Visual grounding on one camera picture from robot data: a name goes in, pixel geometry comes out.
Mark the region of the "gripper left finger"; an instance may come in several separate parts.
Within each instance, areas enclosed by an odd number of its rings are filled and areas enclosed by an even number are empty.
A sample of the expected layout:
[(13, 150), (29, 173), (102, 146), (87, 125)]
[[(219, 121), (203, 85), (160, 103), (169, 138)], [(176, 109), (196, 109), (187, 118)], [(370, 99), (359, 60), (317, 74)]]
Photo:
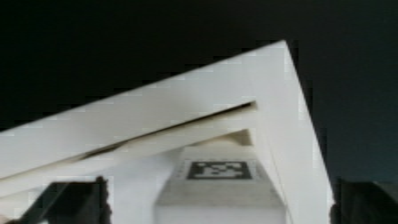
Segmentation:
[(6, 224), (112, 224), (109, 181), (54, 182), (22, 217)]

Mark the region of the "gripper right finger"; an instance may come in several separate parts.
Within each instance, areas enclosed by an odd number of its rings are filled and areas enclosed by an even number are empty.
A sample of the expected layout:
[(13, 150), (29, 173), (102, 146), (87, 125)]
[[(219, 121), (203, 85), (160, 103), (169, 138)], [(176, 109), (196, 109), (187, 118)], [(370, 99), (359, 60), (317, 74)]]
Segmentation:
[(398, 224), (398, 183), (340, 180), (331, 224)]

